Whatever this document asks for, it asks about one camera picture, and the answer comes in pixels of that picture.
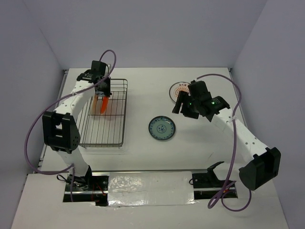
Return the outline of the green plate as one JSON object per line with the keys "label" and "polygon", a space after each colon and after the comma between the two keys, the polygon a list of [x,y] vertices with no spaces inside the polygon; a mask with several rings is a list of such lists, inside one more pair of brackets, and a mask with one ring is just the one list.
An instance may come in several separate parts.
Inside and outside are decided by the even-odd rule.
{"label": "green plate", "polygon": [[157,116],[148,124],[149,134],[158,141],[168,141],[176,133],[176,125],[172,119],[167,116]]}

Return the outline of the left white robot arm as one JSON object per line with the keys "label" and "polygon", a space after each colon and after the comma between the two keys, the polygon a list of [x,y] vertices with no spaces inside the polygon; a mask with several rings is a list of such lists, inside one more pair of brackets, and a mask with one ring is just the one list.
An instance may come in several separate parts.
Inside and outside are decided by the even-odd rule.
{"label": "left white robot arm", "polygon": [[71,96],[42,116],[44,143],[57,152],[66,165],[74,165],[69,173],[78,187],[88,190],[93,186],[92,170],[84,161],[79,144],[80,132],[77,118],[94,95],[111,95],[110,78],[106,78],[110,67],[101,61],[92,61],[91,68],[81,73],[71,91]]}

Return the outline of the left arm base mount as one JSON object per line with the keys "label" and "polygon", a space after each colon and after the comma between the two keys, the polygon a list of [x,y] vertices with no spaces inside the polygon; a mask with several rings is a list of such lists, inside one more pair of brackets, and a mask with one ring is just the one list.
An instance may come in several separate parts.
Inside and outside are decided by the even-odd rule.
{"label": "left arm base mount", "polygon": [[63,202],[92,202],[95,206],[108,206],[109,176],[92,176],[89,185],[81,184],[75,178],[72,189],[72,175],[67,178],[63,175],[57,175],[56,178],[65,183]]}

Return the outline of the orange sunburst plate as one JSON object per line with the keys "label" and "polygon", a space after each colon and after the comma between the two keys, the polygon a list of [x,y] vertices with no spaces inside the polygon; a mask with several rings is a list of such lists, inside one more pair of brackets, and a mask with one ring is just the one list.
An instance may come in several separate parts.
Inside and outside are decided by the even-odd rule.
{"label": "orange sunburst plate", "polygon": [[169,89],[169,97],[175,103],[177,101],[180,91],[189,93],[189,82],[176,82]]}

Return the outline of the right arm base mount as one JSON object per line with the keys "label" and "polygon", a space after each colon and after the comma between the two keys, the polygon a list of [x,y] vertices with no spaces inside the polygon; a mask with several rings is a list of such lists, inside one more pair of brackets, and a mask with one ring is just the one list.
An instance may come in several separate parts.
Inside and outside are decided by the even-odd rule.
{"label": "right arm base mount", "polygon": [[224,161],[209,166],[205,173],[192,173],[189,184],[192,185],[193,188],[222,188],[225,180],[219,180],[214,173],[214,169],[222,163],[224,163]]}

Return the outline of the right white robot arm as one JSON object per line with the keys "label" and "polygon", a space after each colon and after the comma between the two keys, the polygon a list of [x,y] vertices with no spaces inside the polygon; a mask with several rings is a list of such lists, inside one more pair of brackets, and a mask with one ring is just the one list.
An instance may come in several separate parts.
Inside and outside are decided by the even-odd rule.
{"label": "right white robot arm", "polygon": [[239,178],[248,189],[254,191],[278,175],[281,153],[276,147],[269,148],[256,138],[221,96],[211,96],[205,82],[192,81],[187,87],[179,91],[172,112],[193,119],[206,117],[223,133],[236,138],[246,162],[239,169]]}

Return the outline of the cream plate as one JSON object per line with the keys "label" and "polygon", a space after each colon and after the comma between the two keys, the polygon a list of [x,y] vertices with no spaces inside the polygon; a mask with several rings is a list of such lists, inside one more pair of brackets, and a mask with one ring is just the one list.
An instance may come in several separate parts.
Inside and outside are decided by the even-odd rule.
{"label": "cream plate", "polygon": [[98,115],[99,114],[99,104],[98,104],[98,95],[95,94],[92,103],[91,103],[91,115]]}

